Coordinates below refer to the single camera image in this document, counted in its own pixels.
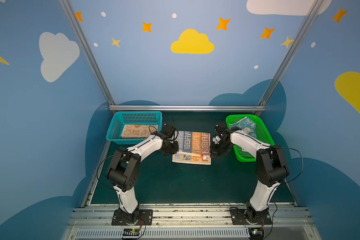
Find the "green plastic basket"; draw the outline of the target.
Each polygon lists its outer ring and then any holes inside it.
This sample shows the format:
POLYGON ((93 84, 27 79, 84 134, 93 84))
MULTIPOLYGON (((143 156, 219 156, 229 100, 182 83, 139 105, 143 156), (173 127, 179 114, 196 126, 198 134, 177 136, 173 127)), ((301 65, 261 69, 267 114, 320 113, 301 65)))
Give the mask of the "green plastic basket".
MULTIPOLYGON (((269 145, 275 144, 263 120, 256 115, 252 115, 252 114, 229 115, 226 117, 225 120, 227 127, 229 128, 229 124, 236 123, 245 117, 249 117, 251 120, 253 120, 256 123, 257 140, 269 145)), ((234 152, 239 162, 250 163, 255 161, 255 158, 251 154, 245 152, 238 146, 234 146, 234 152)))

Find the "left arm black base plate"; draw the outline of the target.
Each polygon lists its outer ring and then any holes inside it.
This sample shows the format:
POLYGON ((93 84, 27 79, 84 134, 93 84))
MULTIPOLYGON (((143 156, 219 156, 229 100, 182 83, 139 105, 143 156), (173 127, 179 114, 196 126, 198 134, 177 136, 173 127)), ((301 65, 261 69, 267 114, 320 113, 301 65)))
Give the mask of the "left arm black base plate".
POLYGON ((112 226, 151 226, 153 220, 153 210, 136 209, 132 214, 117 209, 112 217, 112 226))

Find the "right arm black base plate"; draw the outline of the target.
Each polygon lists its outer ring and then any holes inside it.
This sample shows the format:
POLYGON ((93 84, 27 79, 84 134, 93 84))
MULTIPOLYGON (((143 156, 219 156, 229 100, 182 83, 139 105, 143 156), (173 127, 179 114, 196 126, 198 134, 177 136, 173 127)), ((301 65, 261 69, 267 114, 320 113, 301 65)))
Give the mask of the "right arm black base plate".
POLYGON ((273 223, 269 209, 257 212, 252 208, 239 209, 231 207, 229 212, 233 225, 271 225, 273 223))

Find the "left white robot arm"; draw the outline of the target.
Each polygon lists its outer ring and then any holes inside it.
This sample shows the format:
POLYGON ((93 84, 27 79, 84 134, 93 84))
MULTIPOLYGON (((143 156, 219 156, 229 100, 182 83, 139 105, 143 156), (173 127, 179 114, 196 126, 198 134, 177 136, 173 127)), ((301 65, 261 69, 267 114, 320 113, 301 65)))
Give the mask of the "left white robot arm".
POLYGON ((164 156, 176 154, 179 151, 177 132, 174 126, 165 124, 161 131, 152 133, 137 145, 126 149, 120 148, 112 157, 106 178, 117 192, 119 209, 123 215, 133 216, 139 213, 134 186, 142 161, 156 151, 160 151, 164 156))

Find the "orange bunny pattern towel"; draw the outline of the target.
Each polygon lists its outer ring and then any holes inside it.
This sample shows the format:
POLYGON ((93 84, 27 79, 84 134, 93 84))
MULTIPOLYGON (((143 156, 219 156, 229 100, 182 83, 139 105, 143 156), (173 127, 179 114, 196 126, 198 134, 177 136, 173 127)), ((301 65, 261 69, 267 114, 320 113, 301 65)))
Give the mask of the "orange bunny pattern towel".
POLYGON ((124 125, 122 139, 145 139, 158 130, 158 125, 124 125))

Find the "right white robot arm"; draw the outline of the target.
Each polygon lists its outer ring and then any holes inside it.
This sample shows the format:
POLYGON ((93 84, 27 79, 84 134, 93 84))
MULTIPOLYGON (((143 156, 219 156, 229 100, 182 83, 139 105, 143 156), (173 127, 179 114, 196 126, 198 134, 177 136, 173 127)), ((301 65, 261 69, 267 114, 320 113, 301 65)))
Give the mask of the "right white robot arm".
POLYGON ((217 124, 215 131, 210 146, 211 157, 226 156, 234 146, 238 146, 256 160, 258 181, 246 211, 248 222, 255 224, 269 213, 274 192, 290 174, 283 148, 263 143, 238 127, 227 128, 224 123, 217 124))

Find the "teal plastic basket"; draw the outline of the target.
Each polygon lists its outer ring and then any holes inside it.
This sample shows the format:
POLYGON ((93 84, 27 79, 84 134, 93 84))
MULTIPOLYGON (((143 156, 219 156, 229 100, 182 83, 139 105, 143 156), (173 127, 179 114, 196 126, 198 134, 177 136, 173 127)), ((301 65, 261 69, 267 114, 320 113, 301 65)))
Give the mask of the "teal plastic basket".
POLYGON ((106 140, 118 145, 136 145, 154 131, 160 131, 162 121, 162 113, 158 111, 117 112, 111 120, 106 140))

